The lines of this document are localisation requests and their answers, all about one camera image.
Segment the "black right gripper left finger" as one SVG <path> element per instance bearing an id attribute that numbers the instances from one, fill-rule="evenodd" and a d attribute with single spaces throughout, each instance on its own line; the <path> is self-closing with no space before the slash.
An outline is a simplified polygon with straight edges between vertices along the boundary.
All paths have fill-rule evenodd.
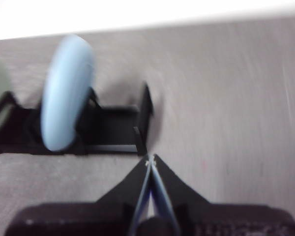
<path id="1" fill-rule="evenodd" d="M 105 225 L 116 236 L 134 236 L 150 193 L 151 163 L 145 155 L 126 177 L 95 203 L 109 214 Z"/>

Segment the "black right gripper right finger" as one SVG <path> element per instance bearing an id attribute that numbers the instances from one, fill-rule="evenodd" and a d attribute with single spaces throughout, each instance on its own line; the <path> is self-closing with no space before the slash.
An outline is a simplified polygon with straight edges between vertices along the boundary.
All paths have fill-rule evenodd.
<path id="1" fill-rule="evenodd" d="M 152 155 L 151 162 L 151 189 L 158 216 L 169 223 L 175 236 L 193 236 L 191 209 L 202 210 L 210 202 L 180 179 L 159 155 Z"/>

